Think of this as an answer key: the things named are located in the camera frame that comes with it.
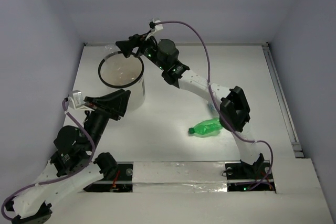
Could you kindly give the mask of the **green plastic bottle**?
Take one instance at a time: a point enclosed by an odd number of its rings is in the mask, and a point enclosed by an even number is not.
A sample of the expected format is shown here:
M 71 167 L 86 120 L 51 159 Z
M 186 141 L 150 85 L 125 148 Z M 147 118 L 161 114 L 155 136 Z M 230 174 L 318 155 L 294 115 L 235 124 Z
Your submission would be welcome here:
M 212 118 L 190 127 L 188 129 L 188 134 L 197 137 L 208 137 L 213 134 L 218 134 L 222 128 L 223 126 L 221 125 L 219 118 Z

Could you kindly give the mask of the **clear crushed plastic bottle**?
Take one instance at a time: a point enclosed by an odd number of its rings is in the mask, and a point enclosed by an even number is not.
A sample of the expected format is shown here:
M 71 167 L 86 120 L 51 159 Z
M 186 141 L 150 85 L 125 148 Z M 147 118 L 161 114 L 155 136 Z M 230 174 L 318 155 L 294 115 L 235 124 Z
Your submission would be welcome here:
M 114 55 L 118 55 L 121 53 L 120 49 L 113 44 L 108 44 L 104 47 L 104 51 L 106 53 L 106 57 L 112 57 Z

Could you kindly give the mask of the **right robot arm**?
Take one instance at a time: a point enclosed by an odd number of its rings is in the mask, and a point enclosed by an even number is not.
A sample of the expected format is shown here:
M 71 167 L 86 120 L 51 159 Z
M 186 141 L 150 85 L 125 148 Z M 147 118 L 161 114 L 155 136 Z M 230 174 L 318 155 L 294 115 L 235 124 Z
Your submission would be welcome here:
M 179 50 L 169 39 L 156 41 L 154 37 L 136 34 L 115 45 L 126 58 L 145 56 L 162 70 L 162 77 L 169 85 L 212 102 L 222 127 L 235 139 L 240 154 L 238 170 L 246 179 L 261 176 L 265 159 L 252 136 L 250 107 L 241 87 L 226 88 L 201 77 L 178 60 Z

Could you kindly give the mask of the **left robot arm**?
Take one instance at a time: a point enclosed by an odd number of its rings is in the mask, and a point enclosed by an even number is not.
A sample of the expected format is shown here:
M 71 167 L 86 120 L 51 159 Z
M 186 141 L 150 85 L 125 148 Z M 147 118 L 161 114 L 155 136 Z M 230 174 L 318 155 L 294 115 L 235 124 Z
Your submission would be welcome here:
M 74 124 L 59 130 L 56 151 L 35 181 L 4 200 L 2 216 L 11 223 L 45 223 L 64 199 L 98 180 L 114 179 L 117 161 L 109 152 L 95 152 L 109 120 L 124 117 L 130 95 L 124 89 L 101 97 L 68 94 L 62 108 Z

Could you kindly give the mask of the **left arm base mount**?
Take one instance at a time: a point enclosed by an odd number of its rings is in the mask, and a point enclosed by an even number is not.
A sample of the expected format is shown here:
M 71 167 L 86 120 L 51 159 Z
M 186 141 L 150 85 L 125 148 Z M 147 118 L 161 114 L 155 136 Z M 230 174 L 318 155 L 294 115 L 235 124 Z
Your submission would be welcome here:
M 119 163 L 118 171 L 111 179 L 103 178 L 85 187 L 87 193 L 131 193 L 133 192 L 133 162 Z

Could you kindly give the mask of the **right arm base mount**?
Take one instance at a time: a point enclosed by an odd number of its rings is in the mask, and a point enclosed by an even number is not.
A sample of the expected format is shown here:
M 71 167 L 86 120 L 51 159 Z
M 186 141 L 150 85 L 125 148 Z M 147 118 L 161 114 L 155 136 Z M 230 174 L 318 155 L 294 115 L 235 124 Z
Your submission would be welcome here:
M 274 178 L 269 172 L 270 163 L 260 154 L 252 165 L 242 161 L 226 163 L 222 176 L 227 179 L 227 190 L 234 191 L 276 191 Z

